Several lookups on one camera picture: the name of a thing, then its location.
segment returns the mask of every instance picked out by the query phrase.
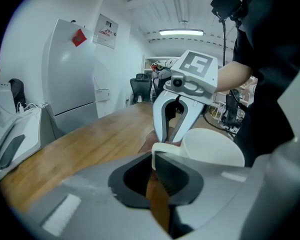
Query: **ceiling light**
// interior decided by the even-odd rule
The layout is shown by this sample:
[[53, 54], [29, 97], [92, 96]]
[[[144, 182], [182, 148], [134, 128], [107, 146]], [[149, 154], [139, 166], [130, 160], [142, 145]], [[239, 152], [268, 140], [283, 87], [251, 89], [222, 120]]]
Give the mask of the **ceiling light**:
[[198, 29], [163, 29], [159, 31], [161, 36], [166, 35], [193, 35], [193, 36], [202, 36], [204, 34], [203, 30]]

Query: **person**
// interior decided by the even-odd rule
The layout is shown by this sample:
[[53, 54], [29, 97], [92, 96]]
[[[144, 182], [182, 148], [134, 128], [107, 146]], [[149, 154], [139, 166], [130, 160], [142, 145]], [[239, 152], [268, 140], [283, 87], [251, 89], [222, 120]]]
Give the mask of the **person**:
[[254, 102], [234, 138], [251, 167], [294, 137], [277, 100], [300, 70], [300, 0], [242, 0], [242, 7], [244, 31], [237, 30], [232, 62], [218, 71], [216, 92], [258, 78]]

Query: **paper sign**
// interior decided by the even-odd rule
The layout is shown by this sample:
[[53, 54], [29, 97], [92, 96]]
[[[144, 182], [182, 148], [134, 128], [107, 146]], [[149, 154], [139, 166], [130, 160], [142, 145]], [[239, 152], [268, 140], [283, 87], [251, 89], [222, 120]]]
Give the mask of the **paper sign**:
[[72, 38], [72, 42], [74, 43], [74, 45], [76, 47], [81, 45], [86, 40], [87, 40], [87, 38], [85, 37], [85, 35], [81, 29], [79, 29]]
[[117, 32], [118, 24], [100, 14], [94, 29], [92, 41], [114, 49], [116, 46]]

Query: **wooden table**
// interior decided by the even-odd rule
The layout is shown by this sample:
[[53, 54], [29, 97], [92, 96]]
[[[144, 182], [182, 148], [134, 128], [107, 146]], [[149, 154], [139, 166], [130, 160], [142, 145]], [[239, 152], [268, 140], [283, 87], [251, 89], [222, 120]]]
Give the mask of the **wooden table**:
[[[57, 139], [6, 175], [0, 181], [2, 193], [10, 205], [25, 212], [33, 201], [75, 172], [137, 154], [154, 129], [152, 114], [152, 103], [139, 103]], [[207, 119], [214, 121], [210, 114]], [[218, 131], [202, 117], [194, 127]]]

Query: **white wall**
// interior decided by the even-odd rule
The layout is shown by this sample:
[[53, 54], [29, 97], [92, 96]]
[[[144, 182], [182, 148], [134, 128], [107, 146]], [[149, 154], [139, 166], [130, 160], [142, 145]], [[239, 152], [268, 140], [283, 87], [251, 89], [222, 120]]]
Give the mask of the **white wall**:
[[130, 79], [141, 72], [143, 55], [154, 56], [150, 44], [132, 27], [131, 15], [121, 0], [99, 0], [98, 13], [118, 24], [115, 49], [96, 44], [95, 79], [100, 89], [110, 89], [110, 100], [97, 103], [98, 115], [126, 107]]
[[155, 54], [132, 24], [121, 0], [25, 0], [3, 38], [0, 80], [20, 79], [27, 101], [43, 103], [42, 55], [57, 19], [76, 20], [76, 24], [94, 32], [100, 14], [116, 22], [118, 32], [115, 49], [95, 45], [95, 79], [100, 89], [110, 90], [110, 100], [97, 103], [98, 114], [102, 117], [125, 108], [130, 79], [141, 72], [143, 55]]
[[28, 102], [44, 102], [42, 55], [57, 19], [88, 25], [98, 0], [25, 0], [15, 11], [0, 49], [0, 80], [18, 78]]
[[128, 77], [128, 83], [126, 87], [126, 98], [130, 98], [132, 92], [130, 86], [130, 79], [135, 78], [136, 74], [142, 72], [144, 58], [155, 57], [157, 54], [151, 47], [150, 43], [141, 35], [136, 27], [131, 27], [130, 39], [129, 39], [129, 56], [130, 70]]
[[[218, 65], [223, 65], [223, 47], [215, 44], [204, 43], [194, 40], [153, 40], [150, 42], [150, 48], [155, 50], [158, 56], [180, 57], [186, 50], [192, 50], [199, 53], [208, 54], [218, 59]], [[233, 50], [226, 49], [225, 60], [232, 61]]]

